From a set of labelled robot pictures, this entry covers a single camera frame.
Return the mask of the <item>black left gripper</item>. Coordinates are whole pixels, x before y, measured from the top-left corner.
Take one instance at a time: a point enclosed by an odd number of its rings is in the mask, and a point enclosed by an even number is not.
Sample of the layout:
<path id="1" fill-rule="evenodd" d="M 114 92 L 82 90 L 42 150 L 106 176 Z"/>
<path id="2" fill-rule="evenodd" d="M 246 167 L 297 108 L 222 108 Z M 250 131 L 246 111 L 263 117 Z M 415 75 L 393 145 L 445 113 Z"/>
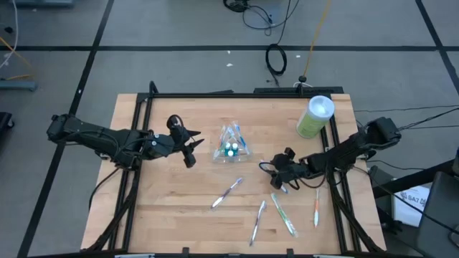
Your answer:
<path id="1" fill-rule="evenodd" d="M 204 139 L 194 140 L 190 144 L 186 145 L 186 142 L 196 135 L 199 135 L 200 131 L 187 130 L 184 127 L 183 120 L 178 115 L 171 115 L 166 126 L 170 131 L 170 136 L 174 140 L 174 150 L 181 151 L 184 155 L 184 162 L 187 168 L 191 168 L 196 163 L 196 158 L 193 155 L 194 149 L 204 141 Z"/>

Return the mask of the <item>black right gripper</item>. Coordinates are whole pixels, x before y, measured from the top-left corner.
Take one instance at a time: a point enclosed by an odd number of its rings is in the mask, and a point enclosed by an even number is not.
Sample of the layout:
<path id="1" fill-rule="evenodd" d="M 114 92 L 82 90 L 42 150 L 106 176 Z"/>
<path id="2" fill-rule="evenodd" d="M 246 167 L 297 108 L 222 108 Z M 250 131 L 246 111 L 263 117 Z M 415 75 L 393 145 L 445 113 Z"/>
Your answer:
<path id="1" fill-rule="evenodd" d="M 306 167 L 301 163 L 295 163 L 293 158 L 295 152 L 291 148 L 286 148 L 283 153 L 276 154 L 271 160 L 275 170 L 270 174 L 270 184 L 275 189 L 281 189 L 287 183 L 293 189 L 299 189 L 298 180 L 306 175 Z"/>

